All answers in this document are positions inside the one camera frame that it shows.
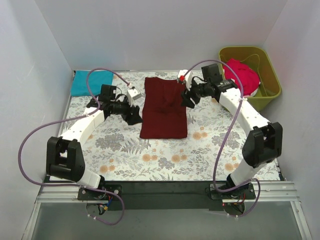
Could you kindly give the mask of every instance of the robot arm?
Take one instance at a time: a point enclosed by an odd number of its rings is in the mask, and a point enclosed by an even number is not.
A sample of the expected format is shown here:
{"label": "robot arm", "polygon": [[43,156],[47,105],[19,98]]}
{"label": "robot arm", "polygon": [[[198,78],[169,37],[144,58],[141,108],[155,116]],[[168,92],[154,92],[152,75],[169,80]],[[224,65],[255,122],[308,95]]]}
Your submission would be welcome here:
{"label": "robot arm", "polygon": [[51,137],[47,142],[46,173],[50,176],[70,180],[81,186],[97,189],[104,178],[93,171],[86,169],[81,146],[95,129],[111,114],[121,115],[128,125],[142,123],[139,116],[139,107],[133,106],[134,100],[141,97],[135,89],[128,89],[123,101],[118,100],[123,94],[116,97],[116,87],[102,85],[98,96],[100,109],[92,115],[98,104],[92,99],[86,106],[83,115],[70,129],[60,137]]}
{"label": "robot arm", "polygon": [[[186,72],[181,70],[177,78],[178,82],[186,85],[181,94],[183,106],[194,108],[200,98],[210,96],[232,115],[236,114],[241,97],[240,90],[231,79],[223,79],[217,64],[202,67],[204,83],[197,84],[192,79],[191,72],[184,76]],[[270,123],[246,100],[242,102],[237,121],[244,129],[247,139],[242,148],[243,160],[227,177],[227,188],[252,179],[267,163],[279,157],[282,151],[282,126],[278,122]]]}

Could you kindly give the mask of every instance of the plastic container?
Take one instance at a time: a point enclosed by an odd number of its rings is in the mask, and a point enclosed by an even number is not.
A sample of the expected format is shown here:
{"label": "plastic container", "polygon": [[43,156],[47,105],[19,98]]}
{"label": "plastic container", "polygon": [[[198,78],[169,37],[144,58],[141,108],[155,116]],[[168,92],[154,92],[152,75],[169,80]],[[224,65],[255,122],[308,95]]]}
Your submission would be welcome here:
{"label": "plastic container", "polygon": [[226,63],[231,58],[248,65],[260,77],[260,86],[255,96],[248,97],[249,103],[261,111],[281,94],[281,86],[267,53],[256,46],[228,46],[222,48],[219,58]]}

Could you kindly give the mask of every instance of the blue cloth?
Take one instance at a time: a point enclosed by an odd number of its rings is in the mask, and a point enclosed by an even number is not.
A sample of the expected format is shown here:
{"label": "blue cloth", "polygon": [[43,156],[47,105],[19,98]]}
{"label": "blue cloth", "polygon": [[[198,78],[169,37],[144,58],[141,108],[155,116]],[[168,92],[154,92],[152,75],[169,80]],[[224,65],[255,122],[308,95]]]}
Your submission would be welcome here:
{"label": "blue cloth", "polygon": [[[72,97],[90,96],[86,78],[89,71],[76,71],[70,94]],[[89,86],[94,95],[100,94],[101,85],[111,85],[114,74],[109,71],[94,71],[89,77]]]}

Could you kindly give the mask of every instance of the gray floor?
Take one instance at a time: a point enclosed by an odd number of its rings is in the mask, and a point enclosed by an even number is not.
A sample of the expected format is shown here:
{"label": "gray floor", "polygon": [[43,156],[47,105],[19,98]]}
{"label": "gray floor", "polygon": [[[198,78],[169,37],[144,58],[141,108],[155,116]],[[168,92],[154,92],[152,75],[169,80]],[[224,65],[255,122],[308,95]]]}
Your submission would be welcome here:
{"label": "gray floor", "polygon": [[[88,218],[85,206],[85,203],[42,203],[32,239],[301,239],[290,202],[259,202],[253,212],[238,220],[205,209],[126,210],[116,226]],[[89,211],[96,214],[98,210],[95,207]],[[119,214],[110,211],[103,217],[113,221]]]}

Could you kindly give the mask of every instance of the table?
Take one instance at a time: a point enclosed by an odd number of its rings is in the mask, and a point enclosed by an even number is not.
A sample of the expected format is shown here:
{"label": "table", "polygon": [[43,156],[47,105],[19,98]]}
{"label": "table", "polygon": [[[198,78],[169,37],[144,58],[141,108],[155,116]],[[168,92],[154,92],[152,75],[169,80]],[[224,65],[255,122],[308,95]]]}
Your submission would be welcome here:
{"label": "table", "polygon": [[[142,92],[135,101],[140,115],[145,102],[145,77],[176,79],[177,71],[127,71],[120,73]],[[194,76],[202,77],[200,71]],[[112,85],[126,93],[126,85],[114,76]],[[79,116],[91,97],[72,97],[67,118]],[[141,123],[128,126],[119,115],[102,123],[82,146],[86,168],[109,181],[209,181],[217,153],[231,123],[232,115],[214,98],[202,98],[194,109],[187,108],[188,136],[185,139],[141,139]],[[72,124],[63,126],[65,132]],[[216,179],[225,180],[242,159],[246,135],[235,124],[218,164]],[[261,169],[259,180],[280,180],[275,162]]]}

